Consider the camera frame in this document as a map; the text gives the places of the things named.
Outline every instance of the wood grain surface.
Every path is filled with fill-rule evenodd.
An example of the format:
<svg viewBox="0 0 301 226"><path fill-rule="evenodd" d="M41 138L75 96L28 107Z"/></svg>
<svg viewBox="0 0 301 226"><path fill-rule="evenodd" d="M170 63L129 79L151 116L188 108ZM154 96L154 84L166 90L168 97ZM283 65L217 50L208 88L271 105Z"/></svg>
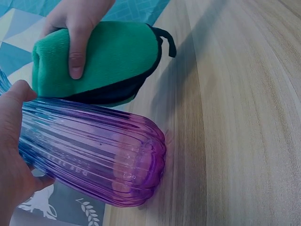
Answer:
<svg viewBox="0 0 301 226"><path fill-rule="evenodd" d="M127 110L165 133L165 175L103 225L301 225L301 1L171 0L155 26L178 56Z"/></svg>

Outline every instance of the green microfiber cloth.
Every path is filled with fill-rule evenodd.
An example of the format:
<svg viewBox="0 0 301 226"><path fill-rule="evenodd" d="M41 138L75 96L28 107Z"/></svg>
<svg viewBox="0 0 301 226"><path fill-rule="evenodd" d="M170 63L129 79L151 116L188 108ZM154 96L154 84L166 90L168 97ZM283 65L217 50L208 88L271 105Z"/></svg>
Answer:
<svg viewBox="0 0 301 226"><path fill-rule="evenodd" d="M88 42L83 76L74 80L68 71L69 33L61 29L34 46L32 87L40 97L96 105L126 103L157 68L161 37L167 38L169 55L175 57L173 38L162 29L136 22L100 22Z"/></svg>

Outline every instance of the finger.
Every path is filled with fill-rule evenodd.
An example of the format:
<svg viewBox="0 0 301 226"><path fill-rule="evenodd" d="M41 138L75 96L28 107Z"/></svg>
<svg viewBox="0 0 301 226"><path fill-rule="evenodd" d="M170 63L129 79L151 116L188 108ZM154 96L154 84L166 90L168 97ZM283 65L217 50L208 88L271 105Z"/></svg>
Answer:
<svg viewBox="0 0 301 226"><path fill-rule="evenodd" d="M31 101L37 97L37 94L30 88L24 80L19 80L2 95L3 98L15 100L22 108L23 102Z"/></svg>
<svg viewBox="0 0 301 226"><path fill-rule="evenodd" d="M45 187L52 185L55 179L49 176L35 177L35 192L43 190Z"/></svg>
<svg viewBox="0 0 301 226"><path fill-rule="evenodd" d="M59 30L59 28L52 26L50 23L46 23L43 27L43 30L40 34L39 39L42 39L42 38L46 37L47 35L49 35L53 32L56 32L58 30Z"/></svg>
<svg viewBox="0 0 301 226"><path fill-rule="evenodd" d="M81 78L84 72L86 62L86 49L91 32L92 30L87 28L69 29L69 73L73 79Z"/></svg>

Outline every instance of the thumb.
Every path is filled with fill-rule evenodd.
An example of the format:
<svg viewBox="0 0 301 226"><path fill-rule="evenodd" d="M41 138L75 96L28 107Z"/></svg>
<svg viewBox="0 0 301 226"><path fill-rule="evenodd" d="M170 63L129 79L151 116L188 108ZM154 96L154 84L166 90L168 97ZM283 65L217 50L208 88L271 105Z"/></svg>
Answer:
<svg viewBox="0 0 301 226"><path fill-rule="evenodd" d="M80 79L86 62L86 49L91 30L70 29L69 74L73 79Z"/></svg>

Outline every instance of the tablecloth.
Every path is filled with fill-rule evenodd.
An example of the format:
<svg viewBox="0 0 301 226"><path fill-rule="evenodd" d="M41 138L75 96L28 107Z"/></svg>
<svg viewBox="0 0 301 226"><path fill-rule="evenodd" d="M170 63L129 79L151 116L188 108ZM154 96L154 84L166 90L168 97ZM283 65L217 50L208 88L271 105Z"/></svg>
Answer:
<svg viewBox="0 0 301 226"><path fill-rule="evenodd" d="M169 0L117 0L104 20L129 20L153 24ZM32 83L32 48L46 16L59 0L0 0L0 68L11 83ZM82 226L100 226L104 203L61 183L36 192L19 207Z"/></svg>

